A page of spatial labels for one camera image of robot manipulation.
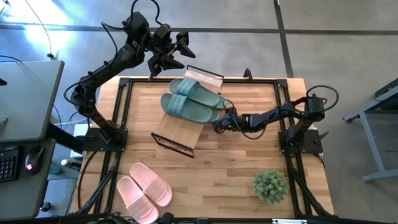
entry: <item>wooden stand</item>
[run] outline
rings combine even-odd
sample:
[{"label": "wooden stand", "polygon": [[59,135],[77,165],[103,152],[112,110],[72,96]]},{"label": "wooden stand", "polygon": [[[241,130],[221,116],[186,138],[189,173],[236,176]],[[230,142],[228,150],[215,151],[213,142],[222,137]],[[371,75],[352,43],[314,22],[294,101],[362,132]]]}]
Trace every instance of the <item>wooden stand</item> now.
[{"label": "wooden stand", "polygon": [[[203,87],[215,93],[221,93],[222,77],[188,67],[184,78],[199,81]],[[199,140],[202,129],[203,124],[164,114],[157,130],[151,135],[158,145],[194,158],[193,149]]]}]

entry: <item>gray metal frame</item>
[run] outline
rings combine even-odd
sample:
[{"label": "gray metal frame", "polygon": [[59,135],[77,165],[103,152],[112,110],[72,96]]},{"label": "gray metal frame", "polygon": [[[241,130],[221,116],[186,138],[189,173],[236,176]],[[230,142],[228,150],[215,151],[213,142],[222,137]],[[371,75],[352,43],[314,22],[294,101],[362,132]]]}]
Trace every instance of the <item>gray metal frame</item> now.
[{"label": "gray metal frame", "polygon": [[386,100],[388,100],[390,97],[394,96],[397,93],[398,93],[398,86],[390,89],[388,92],[380,95],[378,98],[373,99],[367,105],[365,105],[361,110],[356,111],[355,113],[351,113],[350,115],[343,117],[343,120],[346,121],[346,123],[351,123],[352,120],[354,120],[356,118],[361,118],[363,128],[366,133],[366,137],[368,138],[369,145],[372,149],[374,160],[376,162],[377,168],[379,169],[379,172],[375,172],[375,173],[368,174],[368,175],[363,175],[363,180],[365,181],[365,183],[370,182],[372,180],[389,179],[389,178],[398,177],[398,169],[385,170],[384,165],[383,165],[380,155],[379,155],[379,151],[376,146],[376,142],[374,140],[374,135],[371,131],[371,127],[366,118],[367,111],[372,111],[373,109],[377,108],[379,105],[381,105],[383,102],[385,102]]}]

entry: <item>pink slide sandal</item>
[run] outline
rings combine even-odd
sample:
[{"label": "pink slide sandal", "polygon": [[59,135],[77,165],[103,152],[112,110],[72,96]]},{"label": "pink slide sandal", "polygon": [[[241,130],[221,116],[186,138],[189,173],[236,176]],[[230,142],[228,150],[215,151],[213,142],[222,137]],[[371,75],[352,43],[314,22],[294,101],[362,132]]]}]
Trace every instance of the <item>pink slide sandal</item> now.
[{"label": "pink slide sandal", "polygon": [[170,185],[144,164],[138,162],[132,165],[130,175],[158,206],[166,207],[172,201],[173,192]]},{"label": "pink slide sandal", "polygon": [[155,205],[130,177],[122,177],[117,184],[127,211],[140,224],[150,224],[159,217]]}]

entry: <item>keyboard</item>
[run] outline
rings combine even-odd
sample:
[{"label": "keyboard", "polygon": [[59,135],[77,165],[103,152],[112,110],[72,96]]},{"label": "keyboard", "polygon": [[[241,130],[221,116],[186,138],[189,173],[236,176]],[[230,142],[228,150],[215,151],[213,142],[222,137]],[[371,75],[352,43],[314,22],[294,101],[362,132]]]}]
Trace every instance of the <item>keyboard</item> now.
[{"label": "keyboard", "polygon": [[0,182],[18,179],[22,147],[0,147]]}]

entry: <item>succulent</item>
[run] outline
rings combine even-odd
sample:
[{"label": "succulent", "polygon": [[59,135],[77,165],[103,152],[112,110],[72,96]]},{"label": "succulent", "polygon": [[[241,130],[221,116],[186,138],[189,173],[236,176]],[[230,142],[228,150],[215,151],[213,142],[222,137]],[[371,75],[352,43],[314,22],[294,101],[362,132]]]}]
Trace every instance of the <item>succulent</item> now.
[{"label": "succulent", "polygon": [[263,170],[254,178],[254,192],[270,205],[281,202],[288,191],[284,173],[277,170]]}]

